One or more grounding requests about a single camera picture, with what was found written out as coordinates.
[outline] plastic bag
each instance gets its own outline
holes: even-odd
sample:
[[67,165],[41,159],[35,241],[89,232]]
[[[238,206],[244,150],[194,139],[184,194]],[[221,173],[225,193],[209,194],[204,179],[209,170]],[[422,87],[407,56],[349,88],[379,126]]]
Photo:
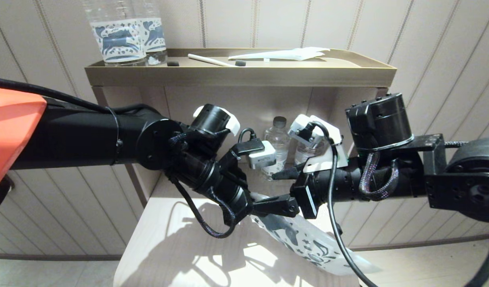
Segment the plastic bag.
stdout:
[[235,59],[283,59],[283,60],[307,60],[310,58],[324,56],[324,53],[321,51],[329,51],[327,48],[319,48],[319,47],[306,47],[306,48],[297,48],[292,50],[281,50],[281,51],[267,51],[264,53],[253,53],[253,54],[244,54],[237,56],[230,56],[228,60]]
[[[251,193],[252,198],[261,200],[267,196]],[[250,216],[253,222],[266,230],[274,239],[288,249],[308,260],[320,269],[335,275],[350,275],[354,271],[347,264],[334,238],[327,235],[299,214],[288,218],[269,214],[265,217]],[[348,249],[354,263],[363,273],[379,272],[381,269]]]

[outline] white clamp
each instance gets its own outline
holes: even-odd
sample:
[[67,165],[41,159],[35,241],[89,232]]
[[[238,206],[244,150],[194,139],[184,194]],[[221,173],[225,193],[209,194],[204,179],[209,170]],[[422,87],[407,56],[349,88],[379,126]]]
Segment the white clamp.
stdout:
[[[196,118],[198,116],[198,114],[202,111],[203,108],[204,108],[204,106],[199,106],[195,110],[195,113],[193,113],[193,118]],[[229,111],[227,111],[226,109],[224,109],[222,107],[220,107],[220,109],[222,109],[223,111],[225,111],[230,116],[230,119],[226,123],[226,126],[225,127],[227,129],[229,129],[230,132],[232,132],[234,134],[234,136],[237,136],[237,133],[239,132],[239,129],[241,129],[241,124],[237,120],[236,116],[234,116],[233,113],[230,113]]]
[[250,169],[262,169],[276,164],[276,150],[267,140],[262,140],[264,150],[248,155]]
[[[308,117],[304,114],[300,114],[299,116],[297,116],[294,122],[292,122],[292,125],[290,126],[288,132],[289,136],[301,142],[303,145],[306,145],[308,147],[315,147],[324,138],[324,133],[322,132],[322,129],[320,129],[319,127],[315,127],[312,131],[311,138],[308,140],[305,140],[297,135],[297,133],[304,129],[310,122],[320,122],[326,127],[330,138],[332,138],[335,144],[338,145],[336,147],[338,152],[337,167],[346,167],[348,165],[347,155],[345,154],[343,146],[339,145],[342,142],[340,130],[337,127],[325,122],[321,118],[317,116]],[[325,171],[327,169],[331,169],[333,167],[332,156],[332,149],[330,146],[328,146],[326,151],[322,155],[308,158],[306,164],[304,165],[303,172],[313,173],[314,171]]]

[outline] shelf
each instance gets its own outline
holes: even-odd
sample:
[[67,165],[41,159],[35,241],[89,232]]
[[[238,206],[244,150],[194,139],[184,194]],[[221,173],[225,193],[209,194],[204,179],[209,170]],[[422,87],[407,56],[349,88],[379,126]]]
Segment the shelf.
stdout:
[[390,87],[396,68],[352,51],[332,49],[305,61],[247,60],[246,67],[218,67],[187,58],[188,53],[234,64],[228,56],[278,49],[169,49],[166,64],[152,67],[86,67],[92,86],[296,86]]

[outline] white stick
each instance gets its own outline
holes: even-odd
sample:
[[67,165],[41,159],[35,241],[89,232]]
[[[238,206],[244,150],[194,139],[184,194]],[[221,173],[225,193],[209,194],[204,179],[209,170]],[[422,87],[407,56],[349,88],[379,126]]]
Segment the white stick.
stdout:
[[210,64],[214,64],[214,65],[218,65],[218,66],[223,66],[223,67],[237,67],[237,66],[225,63],[225,62],[221,62],[219,60],[215,60],[215,59],[211,59],[211,58],[207,58],[207,57],[202,57],[202,56],[194,55],[194,54],[188,54],[188,58],[193,59],[193,60],[199,60],[199,61],[210,63]]
[[354,142],[352,142],[352,145],[350,145],[349,151],[347,151],[347,157],[350,156],[350,154],[352,153],[352,149],[353,148],[354,148]]

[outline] striped wall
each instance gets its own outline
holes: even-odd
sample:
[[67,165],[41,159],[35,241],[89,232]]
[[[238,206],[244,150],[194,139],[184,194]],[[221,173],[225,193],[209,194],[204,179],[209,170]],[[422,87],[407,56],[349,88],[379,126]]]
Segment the striped wall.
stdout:
[[[399,69],[391,91],[404,93],[415,133],[489,137],[489,0],[157,2],[168,47],[349,49]],[[0,0],[0,77],[95,102],[83,67],[98,60],[80,1]],[[351,94],[337,89],[332,105]],[[176,97],[166,99],[175,106]],[[10,176],[16,189],[0,208],[0,254],[122,254],[143,211],[123,166]],[[425,199],[335,208],[354,247],[489,234],[489,224]]]

